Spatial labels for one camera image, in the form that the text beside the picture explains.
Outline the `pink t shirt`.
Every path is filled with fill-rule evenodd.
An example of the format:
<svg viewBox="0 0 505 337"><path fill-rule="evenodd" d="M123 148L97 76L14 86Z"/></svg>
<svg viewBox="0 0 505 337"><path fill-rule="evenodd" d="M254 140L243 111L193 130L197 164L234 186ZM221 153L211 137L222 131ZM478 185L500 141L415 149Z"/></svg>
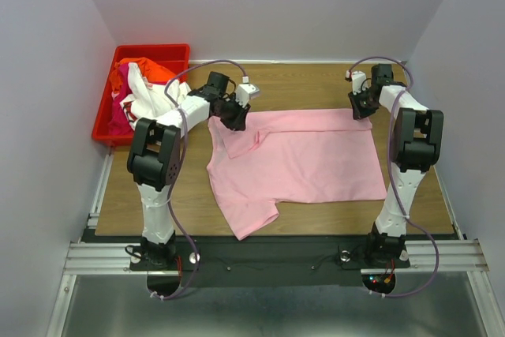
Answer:
<svg viewBox="0 0 505 337"><path fill-rule="evenodd" d="M212 117L208 129L211 189L238 240L274 222L280 202L386 197L372 123L350 109L253 112L243 131Z"/></svg>

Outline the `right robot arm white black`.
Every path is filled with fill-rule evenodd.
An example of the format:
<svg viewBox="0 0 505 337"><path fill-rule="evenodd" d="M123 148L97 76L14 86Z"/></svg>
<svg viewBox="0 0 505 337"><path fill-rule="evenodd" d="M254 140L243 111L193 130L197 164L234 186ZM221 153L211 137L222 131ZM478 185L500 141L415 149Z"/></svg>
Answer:
<svg viewBox="0 0 505 337"><path fill-rule="evenodd" d="M390 113L390 184L381 212L367 235L363 257L372 266L406 261L406 227L413 225L410 209L426 173L439 160L443 112L415 100L408 86L395 79L390 64L374 65L369 75L351 68L345 79L352 84L348 97L353 119L368 118L381 107Z"/></svg>

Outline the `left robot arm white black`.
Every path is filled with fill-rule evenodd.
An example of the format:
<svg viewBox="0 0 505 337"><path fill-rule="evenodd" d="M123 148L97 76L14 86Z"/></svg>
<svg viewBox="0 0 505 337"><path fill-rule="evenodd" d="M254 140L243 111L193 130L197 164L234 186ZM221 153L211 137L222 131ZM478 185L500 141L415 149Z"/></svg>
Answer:
<svg viewBox="0 0 505 337"><path fill-rule="evenodd" d="M135 269L144 264L148 270L166 270L176 261L170 197L185 157L181 139L211 117L231 131L245 130L249 101L258 95L259 88L250 83L246 73L228 92L231 82L228 76L212 71L207 83L189 91L182 101L168 95L173 110L137 121L127 170L140 192L144 227L140 245L125 249Z"/></svg>

